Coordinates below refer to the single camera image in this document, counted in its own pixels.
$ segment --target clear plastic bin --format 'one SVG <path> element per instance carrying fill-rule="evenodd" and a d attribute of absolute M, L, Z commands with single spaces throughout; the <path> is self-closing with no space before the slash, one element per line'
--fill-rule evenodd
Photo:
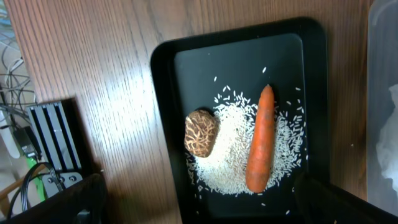
<path fill-rule="evenodd" d="M 398 193 L 386 178 L 394 177 L 398 185 L 398 109 L 392 100 L 392 95 L 398 98 L 398 86 L 389 90 L 396 84 L 398 0 L 377 0 L 368 29 L 368 202 L 398 216 Z"/>

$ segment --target pile of rice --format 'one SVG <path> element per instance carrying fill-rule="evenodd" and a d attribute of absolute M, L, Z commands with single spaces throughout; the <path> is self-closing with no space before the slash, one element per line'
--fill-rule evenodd
<path fill-rule="evenodd" d="M 254 132 L 254 119 L 257 105 L 249 105 L 250 99 L 243 97 L 243 93 L 233 97 L 215 97 L 218 106 L 214 107 L 215 118 L 219 122 L 219 132 L 211 154 L 207 158 L 194 157 L 187 154 L 188 173 L 194 183 L 194 172 L 197 181 L 203 181 L 211 191 L 221 194 L 241 193 L 253 194 L 246 186 L 246 163 L 249 156 Z M 275 150 L 274 162 L 266 189 L 275 185 L 283 177 L 289 176 L 297 166 L 300 166 L 300 147 L 303 143 L 303 128 L 295 116 L 293 121 L 287 121 L 287 113 L 277 113 L 275 109 Z"/>

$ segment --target orange carrot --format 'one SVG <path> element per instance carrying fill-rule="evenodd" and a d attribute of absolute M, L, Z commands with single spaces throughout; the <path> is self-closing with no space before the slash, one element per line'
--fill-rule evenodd
<path fill-rule="evenodd" d="M 274 152 L 274 93 L 267 85 L 261 92 L 254 135 L 251 143 L 246 185 L 248 189 L 262 192 L 267 185 Z"/>

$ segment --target wooden table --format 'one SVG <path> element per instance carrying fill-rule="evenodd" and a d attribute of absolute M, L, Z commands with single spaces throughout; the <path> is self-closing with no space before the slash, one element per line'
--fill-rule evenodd
<path fill-rule="evenodd" d="M 371 0 L 6 0 L 41 102 L 75 97 L 111 223 L 181 222 L 149 59 L 159 43 L 298 16 L 328 34 L 331 182 L 366 199 Z"/>

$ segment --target black tray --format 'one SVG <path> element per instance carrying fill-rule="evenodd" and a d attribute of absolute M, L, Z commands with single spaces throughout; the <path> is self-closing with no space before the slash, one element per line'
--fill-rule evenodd
<path fill-rule="evenodd" d="M 298 18 L 171 40 L 154 50 L 150 66 L 183 222 L 302 221 L 292 193 L 295 176 L 307 171 L 329 181 L 327 52 L 322 27 L 314 20 Z M 198 108 L 213 110 L 214 96 L 225 85 L 258 103 L 268 83 L 279 109 L 288 111 L 289 117 L 297 114 L 297 106 L 288 106 L 286 101 L 293 104 L 302 99 L 307 138 L 300 150 L 301 168 L 263 196 L 235 197 L 202 190 L 202 200 L 195 198 L 198 189 L 191 184 L 185 164 L 185 117 Z"/>

